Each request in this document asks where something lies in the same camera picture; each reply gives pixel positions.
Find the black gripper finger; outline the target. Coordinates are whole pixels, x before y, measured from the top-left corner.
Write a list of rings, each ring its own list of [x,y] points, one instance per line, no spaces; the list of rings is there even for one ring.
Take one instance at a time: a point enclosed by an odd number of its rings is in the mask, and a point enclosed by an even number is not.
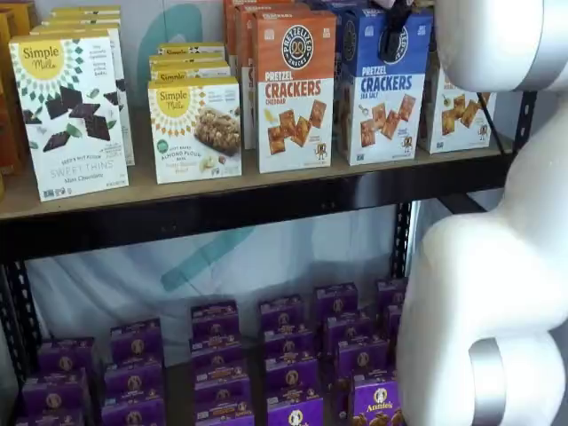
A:
[[[406,52],[405,25],[412,13],[414,2],[377,0],[375,3],[385,11],[385,23],[379,41],[379,58],[383,62],[398,62]]]

